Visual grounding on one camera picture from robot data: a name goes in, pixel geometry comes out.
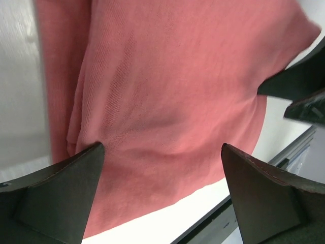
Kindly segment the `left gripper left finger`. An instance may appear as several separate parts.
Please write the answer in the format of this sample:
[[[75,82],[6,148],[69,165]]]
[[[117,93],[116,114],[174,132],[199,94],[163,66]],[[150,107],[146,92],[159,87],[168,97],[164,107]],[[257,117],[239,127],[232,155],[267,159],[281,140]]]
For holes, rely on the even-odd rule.
[[[1,243],[81,243],[104,163],[96,143],[1,183]]]

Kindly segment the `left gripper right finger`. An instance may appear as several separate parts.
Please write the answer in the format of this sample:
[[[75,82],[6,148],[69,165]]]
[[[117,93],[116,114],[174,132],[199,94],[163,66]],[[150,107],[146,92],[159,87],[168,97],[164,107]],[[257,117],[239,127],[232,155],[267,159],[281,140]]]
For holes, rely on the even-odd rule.
[[[221,159],[244,243],[324,243],[324,184],[226,143]]]

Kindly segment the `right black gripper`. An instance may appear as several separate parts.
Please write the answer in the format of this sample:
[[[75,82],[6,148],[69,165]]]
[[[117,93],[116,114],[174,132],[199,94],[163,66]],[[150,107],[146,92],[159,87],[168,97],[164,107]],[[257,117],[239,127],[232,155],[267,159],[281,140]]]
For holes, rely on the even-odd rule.
[[[324,126],[324,91],[319,91],[323,88],[324,46],[318,45],[298,63],[265,80],[258,87],[257,94],[282,99],[302,99],[314,93],[290,104],[284,117]]]

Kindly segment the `pink t shirt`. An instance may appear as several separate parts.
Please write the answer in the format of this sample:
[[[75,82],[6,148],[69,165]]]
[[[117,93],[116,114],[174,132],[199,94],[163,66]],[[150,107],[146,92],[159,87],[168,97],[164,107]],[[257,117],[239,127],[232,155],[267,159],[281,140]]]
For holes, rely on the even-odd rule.
[[[264,80],[320,34],[297,1],[36,1],[53,162],[105,160],[84,237],[224,177],[253,152]]]

